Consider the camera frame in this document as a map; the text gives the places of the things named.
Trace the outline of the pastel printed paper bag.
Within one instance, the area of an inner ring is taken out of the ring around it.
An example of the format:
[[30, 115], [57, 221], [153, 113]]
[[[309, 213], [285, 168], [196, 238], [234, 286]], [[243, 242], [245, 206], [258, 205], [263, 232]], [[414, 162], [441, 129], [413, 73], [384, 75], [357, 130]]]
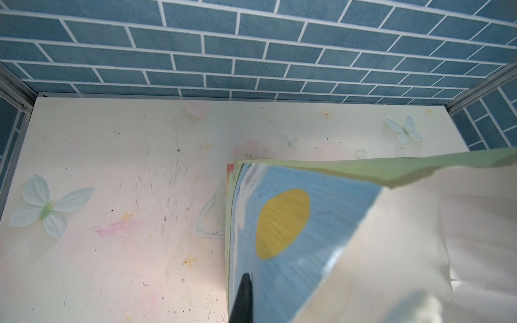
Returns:
[[227, 166], [226, 296], [253, 322], [515, 322], [516, 150]]

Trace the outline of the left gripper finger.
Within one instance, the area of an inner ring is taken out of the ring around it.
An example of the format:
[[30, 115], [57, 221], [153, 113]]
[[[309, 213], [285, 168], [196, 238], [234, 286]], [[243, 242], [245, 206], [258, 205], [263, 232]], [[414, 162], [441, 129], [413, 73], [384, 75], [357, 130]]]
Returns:
[[229, 323], [253, 323], [253, 285], [249, 273], [241, 278]]

